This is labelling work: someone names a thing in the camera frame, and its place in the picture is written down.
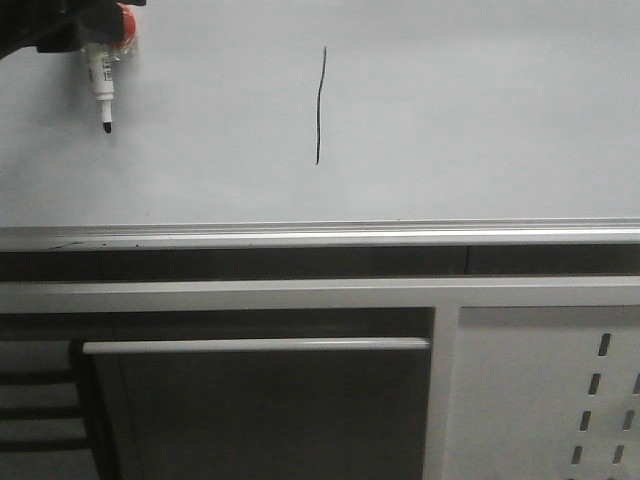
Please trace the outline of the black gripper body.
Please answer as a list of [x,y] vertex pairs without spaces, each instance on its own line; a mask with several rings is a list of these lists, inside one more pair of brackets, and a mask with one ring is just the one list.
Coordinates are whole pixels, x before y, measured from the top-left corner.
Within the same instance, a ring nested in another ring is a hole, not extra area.
[[39,53],[67,53],[89,43],[118,44],[126,38],[131,1],[3,1],[1,57],[34,47]]

